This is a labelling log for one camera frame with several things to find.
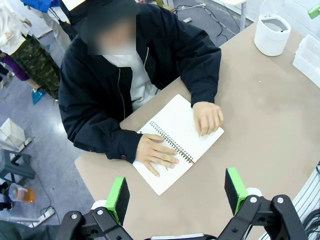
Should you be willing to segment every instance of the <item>jacket zipper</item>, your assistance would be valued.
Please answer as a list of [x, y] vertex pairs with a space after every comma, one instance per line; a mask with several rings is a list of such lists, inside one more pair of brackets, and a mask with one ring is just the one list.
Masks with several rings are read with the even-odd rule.
[[147, 62], [148, 55], [149, 55], [149, 47], [148, 47], [147, 49], [148, 49], [148, 50], [147, 50], [147, 52], [146, 52], [146, 57], [145, 57], [144, 64], [143, 64], [144, 70], [146, 70], [146, 62]]
[[119, 82], [120, 82], [120, 75], [121, 75], [121, 69], [119, 68], [119, 77], [118, 77], [118, 90], [119, 90], [119, 93], [121, 95], [121, 98], [122, 98], [122, 105], [123, 105], [123, 120], [126, 119], [126, 107], [125, 107], [125, 100], [124, 100], [124, 96], [122, 95], [121, 91], [120, 91], [120, 85], [119, 85]]

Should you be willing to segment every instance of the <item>open notebook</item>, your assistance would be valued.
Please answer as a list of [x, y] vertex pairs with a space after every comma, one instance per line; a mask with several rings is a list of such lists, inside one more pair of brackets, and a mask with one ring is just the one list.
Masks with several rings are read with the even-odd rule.
[[176, 164], [173, 169], [151, 163], [160, 177], [154, 176], [142, 163], [138, 161], [133, 163], [153, 190], [161, 195], [197, 162], [224, 133], [224, 130], [218, 128], [210, 135], [199, 137], [190, 102], [178, 94], [138, 133], [163, 136], [165, 141], [160, 144], [175, 149], [178, 153], [174, 157], [179, 160], [179, 164]]

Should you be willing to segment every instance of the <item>bolt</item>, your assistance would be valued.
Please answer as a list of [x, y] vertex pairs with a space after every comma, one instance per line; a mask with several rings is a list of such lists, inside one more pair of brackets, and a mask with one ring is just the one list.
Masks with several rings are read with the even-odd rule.
[[253, 196], [252, 198], [250, 198], [250, 202], [253, 203], [253, 204], [256, 203], [257, 202], [257, 198]]
[[280, 203], [280, 204], [282, 204], [282, 203], [284, 202], [284, 199], [283, 199], [282, 197], [279, 197], [279, 198], [277, 199], [277, 202]]

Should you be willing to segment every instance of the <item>floor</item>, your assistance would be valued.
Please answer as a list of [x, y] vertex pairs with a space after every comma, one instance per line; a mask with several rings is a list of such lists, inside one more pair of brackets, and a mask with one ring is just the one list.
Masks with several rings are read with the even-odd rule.
[[[236, 23], [223, 6], [210, 0], [200, 1], [201, 3], [205, 2], [206, 7], [214, 12], [216, 18], [228, 29], [234, 33], [239, 32]], [[199, 0], [197, 2], [195, 0], [174, 0], [174, 4], [176, 6], [182, 4], [195, 6], [199, 4]], [[239, 24], [240, 16], [236, 13], [232, 13], [232, 15]], [[178, 11], [178, 17], [180, 20], [191, 17], [191, 24], [207, 31], [217, 46], [221, 46], [227, 40], [224, 36], [217, 37], [221, 27], [203, 8]], [[222, 30], [228, 39], [233, 37], [233, 34], [225, 28]], [[40, 42], [49, 46], [51, 56], [60, 66], [63, 53], [53, 34], [49, 33]], [[11, 212], [2, 211], [0, 217], [10, 215], [38, 218], [40, 210], [49, 205], [55, 207], [60, 220], [66, 212], [71, 210], [80, 211], [83, 214], [87, 213], [94, 200], [74, 164], [75, 159], [82, 151], [73, 147], [73, 144], [67, 140], [59, 108], [53, 99], [47, 95], [33, 106], [31, 88], [17, 78], [13, 78], [4, 89], [0, 90], [0, 112], [0, 125], [7, 118], [10, 118], [25, 129], [28, 137], [33, 137], [32, 143], [23, 150], [23, 153], [32, 156], [31, 166], [37, 174], [34, 180], [29, 180], [25, 184], [26, 187], [35, 190], [35, 202], [16, 202]], [[58, 224], [58, 218], [52, 216], [43, 224]]]

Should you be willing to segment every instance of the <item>person's left hand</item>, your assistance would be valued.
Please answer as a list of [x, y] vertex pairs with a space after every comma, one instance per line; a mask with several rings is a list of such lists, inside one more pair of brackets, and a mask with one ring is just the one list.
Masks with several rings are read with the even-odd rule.
[[215, 132], [224, 123], [221, 108], [214, 103], [200, 101], [193, 105], [193, 118], [199, 136]]
[[24, 22], [25, 22], [29, 27], [32, 27], [32, 23], [31, 23], [28, 19], [25, 19]]

